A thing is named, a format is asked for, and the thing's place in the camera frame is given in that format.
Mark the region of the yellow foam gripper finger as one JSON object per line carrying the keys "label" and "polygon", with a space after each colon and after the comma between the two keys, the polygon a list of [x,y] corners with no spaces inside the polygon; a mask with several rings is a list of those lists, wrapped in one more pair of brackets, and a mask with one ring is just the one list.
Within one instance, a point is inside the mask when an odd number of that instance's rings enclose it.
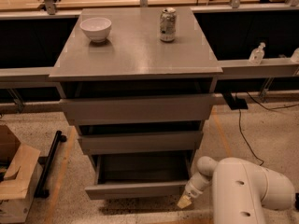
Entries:
{"label": "yellow foam gripper finger", "polygon": [[178,201],[178,207],[184,209],[192,204],[191,198],[187,195],[182,195]]}

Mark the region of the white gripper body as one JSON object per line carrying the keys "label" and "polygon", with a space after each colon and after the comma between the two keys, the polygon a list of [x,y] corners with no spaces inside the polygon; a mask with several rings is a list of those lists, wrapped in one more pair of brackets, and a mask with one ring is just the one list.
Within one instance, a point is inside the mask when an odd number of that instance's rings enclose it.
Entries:
{"label": "white gripper body", "polygon": [[185,186],[185,192],[190,198],[198,198],[204,190],[204,182],[199,180],[189,180]]}

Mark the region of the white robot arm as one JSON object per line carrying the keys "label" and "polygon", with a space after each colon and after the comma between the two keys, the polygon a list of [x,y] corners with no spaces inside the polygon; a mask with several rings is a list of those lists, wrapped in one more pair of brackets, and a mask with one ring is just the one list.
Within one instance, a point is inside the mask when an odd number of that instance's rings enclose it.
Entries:
{"label": "white robot arm", "polygon": [[214,224],[266,224],[263,210],[287,210],[295,204],[290,179],[239,158],[215,161],[204,156],[178,201],[183,209],[212,187]]}

